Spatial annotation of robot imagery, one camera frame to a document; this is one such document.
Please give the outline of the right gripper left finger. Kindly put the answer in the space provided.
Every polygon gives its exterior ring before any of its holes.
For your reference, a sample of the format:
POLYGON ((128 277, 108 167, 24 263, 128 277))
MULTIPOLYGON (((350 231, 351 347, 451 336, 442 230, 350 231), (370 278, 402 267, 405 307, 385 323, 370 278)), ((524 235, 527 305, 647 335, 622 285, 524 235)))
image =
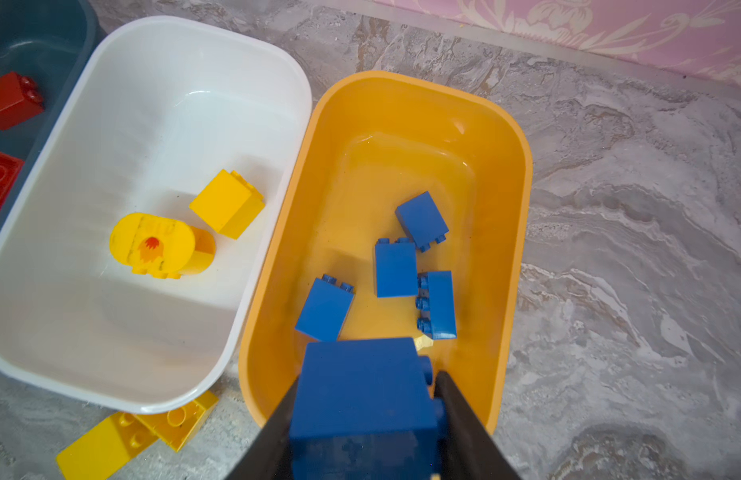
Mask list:
POLYGON ((294 479, 290 425, 294 416, 298 378, 294 380, 272 417, 266 421, 242 459, 232 468, 226 480, 294 479))

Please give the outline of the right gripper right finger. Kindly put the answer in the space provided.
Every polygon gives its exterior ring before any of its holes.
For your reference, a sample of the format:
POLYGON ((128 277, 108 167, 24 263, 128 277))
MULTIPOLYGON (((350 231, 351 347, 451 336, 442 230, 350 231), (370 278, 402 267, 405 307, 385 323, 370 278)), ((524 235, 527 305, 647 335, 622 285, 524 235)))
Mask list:
POLYGON ((434 398, 442 401, 446 422, 444 440, 438 442, 441 479, 520 480, 444 370, 436 375, 434 398))

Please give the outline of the yellow lego brick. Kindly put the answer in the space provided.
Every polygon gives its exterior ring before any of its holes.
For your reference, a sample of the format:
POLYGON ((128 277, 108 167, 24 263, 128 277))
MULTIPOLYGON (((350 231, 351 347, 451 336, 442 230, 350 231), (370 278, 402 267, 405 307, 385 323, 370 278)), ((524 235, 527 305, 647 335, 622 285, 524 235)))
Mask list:
POLYGON ((222 170, 190 202, 216 233, 236 240, 264 210, 264 196, 238 172, 222 170))
POLYGON ((206 391, 184 406, 166 413, 136 415, 136 419, 172 450, 180 452, 198 434, 216 405, 218 396, 206 391))
POLYGON ((132 414, 116 412, 62 450, 56 462, 66 479, 108 479, 156 440, 132 414))

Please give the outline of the blue lego brick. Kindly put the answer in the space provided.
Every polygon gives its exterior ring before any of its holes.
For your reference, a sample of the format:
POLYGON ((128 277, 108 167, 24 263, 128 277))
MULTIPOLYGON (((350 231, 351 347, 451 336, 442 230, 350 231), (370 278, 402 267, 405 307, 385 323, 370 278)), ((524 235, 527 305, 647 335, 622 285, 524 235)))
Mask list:
POLYGON ((428 338, 454 340, 457 338, 454 291, 450 271, 418 274, 419 293, 415 300, 419 318, 417 329, 428 338))
POLYGON ((378 298, 418 296, 416 247, 406 237, 380 238, 374 246, 375 293, 378 298))
POLYGON ((296 479, 429 479, 446 432, 410 337, 306 346, 290 424, 296 479))
POLYGON ((322 275, 312 284, 296 322, 296 331, 316 341, 338 340, 352 301, 354 286, 328 274, 322 275))

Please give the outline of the yellow tape roll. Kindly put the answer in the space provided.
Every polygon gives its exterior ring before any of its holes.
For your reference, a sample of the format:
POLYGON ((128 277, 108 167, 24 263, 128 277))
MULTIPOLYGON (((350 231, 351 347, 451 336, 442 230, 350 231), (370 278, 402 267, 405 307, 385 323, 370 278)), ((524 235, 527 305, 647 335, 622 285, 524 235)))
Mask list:
POLYGON ((180 220, 132 213, 114 226, 108 242, 112 257, 133 274, 180 279, 208 269, 216 240, 206 230, 180 220))

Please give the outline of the yellow container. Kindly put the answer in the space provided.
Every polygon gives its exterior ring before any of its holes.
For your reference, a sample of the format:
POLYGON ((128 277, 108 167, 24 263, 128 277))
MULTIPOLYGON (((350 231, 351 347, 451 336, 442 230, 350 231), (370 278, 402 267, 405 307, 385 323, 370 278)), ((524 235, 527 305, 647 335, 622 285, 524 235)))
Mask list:
POLYGON ((356 292, 344 339, 418 334, 412 299, 375 295, 373 254, 378 239, 402 236, 396 208, 426 192, 447 233, 417 266, 452 273, 457 329, 427 353, 494 430, 531 180, 524 133, 488 100, 381 71, 334 84, 306 129, 242 334, 240 389, 254 421, 266 423, 302 369, 308 338, 296 321, 316 279, 356 292))

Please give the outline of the white container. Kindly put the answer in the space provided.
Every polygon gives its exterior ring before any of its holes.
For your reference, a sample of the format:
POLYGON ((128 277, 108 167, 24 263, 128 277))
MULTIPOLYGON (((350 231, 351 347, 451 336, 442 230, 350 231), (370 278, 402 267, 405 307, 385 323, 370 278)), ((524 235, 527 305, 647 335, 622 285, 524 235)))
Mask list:
POLYGON ((94 50, 0 230, 0 372, 76 400, 156 414, 200 396, 238 344, 312 115, 284 50, 170 16, 94 50), (206 271, 134 274, 108 248, 132 213, 202 227, 222 171, 264 196, 206 271))

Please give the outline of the small red lego brick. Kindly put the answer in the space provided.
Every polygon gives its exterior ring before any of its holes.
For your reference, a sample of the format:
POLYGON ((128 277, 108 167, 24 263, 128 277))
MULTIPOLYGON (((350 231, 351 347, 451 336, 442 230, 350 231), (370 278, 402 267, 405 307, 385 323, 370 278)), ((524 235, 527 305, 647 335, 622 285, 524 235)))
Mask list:
POLYGON ((44 112, 38 84, 28 76, 10 72, 0 77, 0 130, 8 130, 44 112))

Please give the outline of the dark teal container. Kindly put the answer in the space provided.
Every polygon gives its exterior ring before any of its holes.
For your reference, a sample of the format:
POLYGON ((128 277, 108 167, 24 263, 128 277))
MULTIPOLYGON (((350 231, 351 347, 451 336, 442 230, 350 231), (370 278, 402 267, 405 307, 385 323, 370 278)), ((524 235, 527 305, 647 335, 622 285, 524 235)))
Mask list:
POLYGON ((0 208, 0 230, 104 36, 90 2, 0 1, 0 77, 10 72, 26 76, 44 98, 40 115, 0 131, 0 153, 24 162, 0 208))

